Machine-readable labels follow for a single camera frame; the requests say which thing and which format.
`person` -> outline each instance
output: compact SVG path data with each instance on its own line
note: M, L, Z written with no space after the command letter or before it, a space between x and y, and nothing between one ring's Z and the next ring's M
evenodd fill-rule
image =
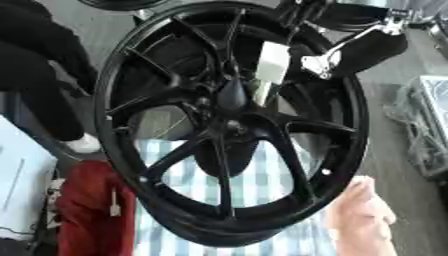
M94 92L97 72L71 30L34 0L0 0L0 90L19 92L49 134L73 151L98 151L99 141L84 131L63 97L60 89L67 85L56 78L49 60L75 78L86 95Z

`white sneaker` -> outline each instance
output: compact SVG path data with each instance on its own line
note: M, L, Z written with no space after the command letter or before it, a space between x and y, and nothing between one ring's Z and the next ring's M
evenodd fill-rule
M66 141L64 144L79 154L91 154L101 149L98 139L88 133L84 133L84 136L79 140Z

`black sleeve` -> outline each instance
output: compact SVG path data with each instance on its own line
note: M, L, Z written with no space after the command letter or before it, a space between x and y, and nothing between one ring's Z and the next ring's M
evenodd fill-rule
M81 87L92 93L96 71L71 30L27 10L0 5L0 40L58 62Z

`metal bracket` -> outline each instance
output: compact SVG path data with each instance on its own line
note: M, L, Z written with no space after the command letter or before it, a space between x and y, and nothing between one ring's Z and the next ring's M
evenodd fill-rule
M346 40L335 45L323 55L302 57L302 68L317 75L321 79L328 80L332 77L331 71L341 62L341 49L347 44L359 40L373 31L382 31L385 34L393 36L401 35L404 33L411 18L411 11L391 9L382 24L374 25L355 36L347 37Z

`rim lip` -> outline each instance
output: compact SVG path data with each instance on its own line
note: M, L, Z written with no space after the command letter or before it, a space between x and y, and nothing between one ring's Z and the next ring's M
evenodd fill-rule
M78 0L79 2L90 7L117 12L138 11L142 9L153 8L164 4L170 0Z
M157 209L157 211L159 211L157 214L167 214L168 216L172 216L172 218L178 220L179 222L192 223L192 225L194 225L194 227L198 229L214 228L221 232L253 232L254 230L272 230L289 226L304 219L304 217L308 217L311 214L322 209L324 206L329 204L336 196L342 193L342 191L348 185L351 178L355 175L357 169L361 164L367 146L369 123L366 99L356 76L351 76L343 79L345 87L348 87L348 85L352 85L351 90L348 90L347 94L350 99L356 100L355 102L351 102L351 104L357 105L357 108L353 109L354 123L358 124L357 143L352 145L349 150L349 155L354 155L355 157L350 161L345 160L344 163L342 163L338 168L339 170L350 170L350 173L346 174L346 176L349 176L350 178L337 181L338 184L336 184L330 191L322 196L319 199L318 203L315 203L311 207L303 209L300 213L291 214L288 216L288 218L279 218L277 216L277 218L273 219L272 221L257 223L257 225L254 225L254 223L251 223L253 225L246 225L246 221L244 222L245 225L231 225L232 223L215 221L192 215L180 208L177 208L174 205L171 205L166 200L161 199L158 196L148 195L148 191L145 191L145 189L143 189L141 185L138 184L138 181L130 178L127 175L128 173L133 172L133 168L122 156L120 152L121 150L117 146L116 136L112 129L112 123L110 122L110 120L108 120L106 115L109 104L108 101L110 100L111 91L114 87L113 83L124 60L123 49L125 47L132 46L133 43L135 44L137 41L140 41L149 34L157 31L161 26L164 25L163 21L168 19L170 16L174 14L188 13L191 9L200 9L204 8L204 6L216 8L255 8L259 13L265 13L267 15L272 15L274 13L273 9L266 6L235 1L193 3L162 12L159 15L154 16L153 18L146 21L140 27L131 31L110 54L97 83L97 89L95 93L95 124L98 130L99 139L104 147L106 155L108 156L110 162L119 173L119 175L123 178L126 184L133 189L138 198L145 200L144 203L147 204L148 207ZM322 51L331 46L331 43L328 40L321 41L322 43L320 45L318 43L317 48L321 48ZM237 219L233 223L241 224L241 220Z

